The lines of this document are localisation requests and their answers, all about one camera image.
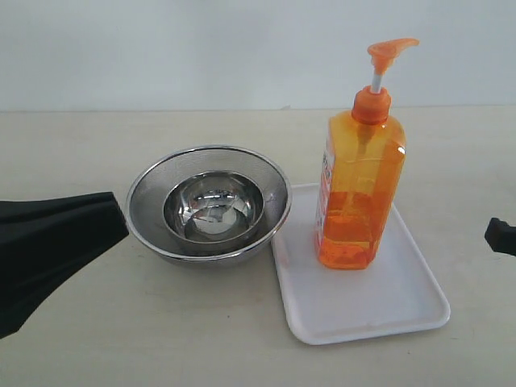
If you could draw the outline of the orange soap pump bottle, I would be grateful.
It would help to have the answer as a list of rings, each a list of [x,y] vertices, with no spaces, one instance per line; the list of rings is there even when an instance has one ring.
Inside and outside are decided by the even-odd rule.
[[[332,269],[367,268],[377,255],[406,158],[406,135],[382,79],[415,38],[368,47],[372,81],[330,117],[315,218],[315,249]]]

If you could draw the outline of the small stainless steel bowl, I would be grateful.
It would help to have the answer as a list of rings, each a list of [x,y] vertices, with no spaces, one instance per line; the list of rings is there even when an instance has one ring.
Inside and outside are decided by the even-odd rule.
[[[175,185],[163,203],[167,228],[179,240],[204,245],[247,238],[264,214],[264,195],[241,173],[207,171]]]

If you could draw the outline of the white plastic tray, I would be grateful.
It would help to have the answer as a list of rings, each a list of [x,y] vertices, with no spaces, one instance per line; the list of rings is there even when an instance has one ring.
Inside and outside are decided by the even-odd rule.
[[[450,304],[396,207],[376,259],[365,270],[332,270],[314,251],[318,184],[295,185],[272,241],[289,329],[309,345],[427,331],[444,326]]]

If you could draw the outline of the steel mesh colander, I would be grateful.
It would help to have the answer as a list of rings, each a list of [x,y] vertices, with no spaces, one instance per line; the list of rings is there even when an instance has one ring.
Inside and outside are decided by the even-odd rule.
[[[163,203],[169,191],[193,175],[228,170],[257,183],[264,195],[264,214],[257,228],[244,239],[215,245],[179,240],[167,228]],[[158,160],[132,184],[125,205],[127,226],[146,248],[173,264],[228,266],[260,253],[288,217],[292,189],[281,168],[268,157],[230,145],[187,148]]]

